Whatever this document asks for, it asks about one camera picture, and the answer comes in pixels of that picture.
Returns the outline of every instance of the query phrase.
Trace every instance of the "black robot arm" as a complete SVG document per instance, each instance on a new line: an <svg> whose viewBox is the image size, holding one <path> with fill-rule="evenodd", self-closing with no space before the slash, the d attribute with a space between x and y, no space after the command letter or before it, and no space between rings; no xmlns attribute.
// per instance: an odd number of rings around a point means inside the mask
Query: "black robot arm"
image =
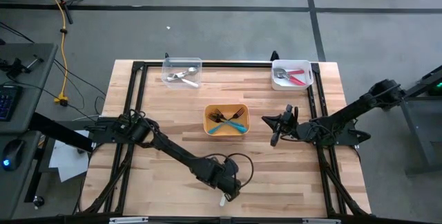
<svg viewBox="0 0 442 224"><path fill-rule="evenodd" d="M286 111L278 116L263 116L262 119L273 130L270 144L275 146L279 138L291 141L299 140L315 142L322 146L334 144L357 145L370 138L370 134L355 130L354 120L360 115L372 110L375 107L387 109L396 105L405 95L394 80L383 80L376 83L364 95L355 102L344 107L331 116L319 117L308 122L298 124L298 108L287 105Z"/></svg>
<svg viewBox="0 0 442 224"><path fill-rule="evenodd" d="M238 165L230 157L222 154L210 154L204 157L194 156L162 133L156 121L145 118L137 111L131 110L131 112L134 112L134 114L121 114L116 121L111 121L110 128L105 124L102 126L103 129L101 131L117 134L119 143L136 144L141 148L155 148L163 151L178 162L186 165L198 180L224 192L224 196L228 201L232 201L240 194L241 182L236 179L236 173L239 170ZM144 142L151 131L153 139L150 142ZM223 162L219 162L214 155L224 156L225 159ZM131 160L131 154L127 152L116 172L116 176L109 181L93 204L83 212L97 213L99 211L108 195L113 191L119 178L129 168Z"/></svg>

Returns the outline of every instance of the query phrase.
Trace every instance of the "computer mouse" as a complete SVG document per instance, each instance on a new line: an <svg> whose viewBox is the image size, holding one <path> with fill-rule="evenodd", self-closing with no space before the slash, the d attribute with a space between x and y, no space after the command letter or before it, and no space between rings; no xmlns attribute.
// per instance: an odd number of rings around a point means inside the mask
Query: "computer mouse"
<svg viewBox="0 0 442 224"><path fill-rule="evenodd" d="M3 149L1 165L6 171L14 171L21 164L21 155L25 142L23 140L11 140Z"/></svg>

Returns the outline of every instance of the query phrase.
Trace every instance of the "blue handle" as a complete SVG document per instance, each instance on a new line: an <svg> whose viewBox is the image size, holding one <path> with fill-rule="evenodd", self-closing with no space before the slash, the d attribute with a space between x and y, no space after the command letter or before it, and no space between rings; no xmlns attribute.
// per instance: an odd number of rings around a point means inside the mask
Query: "blue handle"
<svg viewBox="0 0 442 224"><path fill-rule="evenodd" d="M240 133L245 133L247 131L247 128L239 127L238 125L236 125L238 123L235 123L235 122L232 123L231 121L226 121L226 122L223 122L223 123L219 124L217 127L214 127L212 129L210 129L209 131L207 131L207 133L208 134L214 134L220 127L222 127L225 124L228 124L229 126L237 129Z"/></svg>
<svg viewBox="0 0 442 224"><path fill-rule="evenodd" d="M236 126L239 126L239 127L245 127L243 124L240 124L240 123L237 123L237 122L233 122L231 120L226 120L226 122L230 122L230 123L232 123L232 124L234 124Z"/></svg>
<svg viewBox="0 0 442 224"><path fill-rule="evenodd" d="M222 124L219 124L217 127L214 127L212 129L210 129L209 131L207 131L208 134L214 134L220 127L222 127L223 125L227 124L227 122L224 122Z"/></svg>
<svg viewBox="0 0 442 224"><path fill-rule="evenodd" d="M227 121L227 122L225 122L225 123L227 123L229 126L231 126L231 127L234 127L235 129L237 129L240 133L244 133L244 132L246 132L247 131L247 128L245 128L245 127L239 127L239 126L237 126L237 125L235 125L235 124L232 124L230 121Z"/></svg>

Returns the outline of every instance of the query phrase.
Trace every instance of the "concrete floor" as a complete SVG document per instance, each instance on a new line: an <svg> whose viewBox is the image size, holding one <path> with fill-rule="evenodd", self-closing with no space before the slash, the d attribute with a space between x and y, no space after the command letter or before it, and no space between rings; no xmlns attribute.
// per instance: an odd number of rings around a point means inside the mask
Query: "concrete floor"
<svg viewBox="0 0 442 224"><path fill-rule="evenodd" d="M51 0L0 2L52 3ZM89 4L152 6L307 6L307 0L86 0ZM317 7L441 8L440 0L315 0ZM106 90L115 59L268 60L277 50L283 59L317 61L308 13L303 12L104 12L74 11L68 26L66 56L69 69ZM0 21L37 42L59 44L61 17L54 10L0 10ZM395 79L404 88L441 65L441 15L318 14L327 61L338 62L347 102L374 83ZM0 29L7 42L25 42ZM57 59L61 61L60 52ZM62 74L51 71L46 89L58 93ZM99 93L73 81L86 96L87 114L95 114ZM68 86L70 101L80 97ZM38 112L55 120L81 117L72 109L52 106L43 94ZM362 168L372 212L377 216L442 223L442 175L408 178L404 169L420 163L400 109L373 110L360 118L360 130L372 134L361 145ZM16 218L70 214L81 177L60 183L43 179L39 189L46 205L35 211L23 205Z"/></svg>

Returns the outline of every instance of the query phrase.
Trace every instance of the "butcher block tabletop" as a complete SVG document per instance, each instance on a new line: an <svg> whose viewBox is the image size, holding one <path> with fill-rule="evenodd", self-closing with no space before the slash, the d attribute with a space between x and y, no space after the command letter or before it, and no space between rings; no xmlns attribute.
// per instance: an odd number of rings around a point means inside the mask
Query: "butcher block tabletop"
<svg viewBox="0 0 442 224"><path fill-rule="evenodd" d="M134 60L116 60L110 79L103 116L123 113L131 67ZM320 62L329 114L346 106L338 64ZM271 129L261 120L278 115L287 104L299 108L299 123L310 116L307 91L274 91L270 68L202 68L199 89L169 89L161 81L161 67L149 67L141 110L160 125L172 141L196 156L210 153L244 153L255 167L251 182L240 195L220 207L222 192L195 179L189 169L156 149L135 146L128 181L124 215L127 216L234 216L234 217L326 217L316 149L304 142L280 140L270 146ZM132 108L138 90L137 77ZM316 102L317 88L313 87ZM208 104L246 104L250 131L240 137L211 137L203 129L204 108ZM102 145L90 159L81 195L86 209L109 181L115 144ZM370 212L361 165L350 147L336 147L342 183L354 200ZM251 166L235 157L245 182ZM334 208L338 211L336 190L330 181ZM117 204L119 184L114 193Z"/></svg>

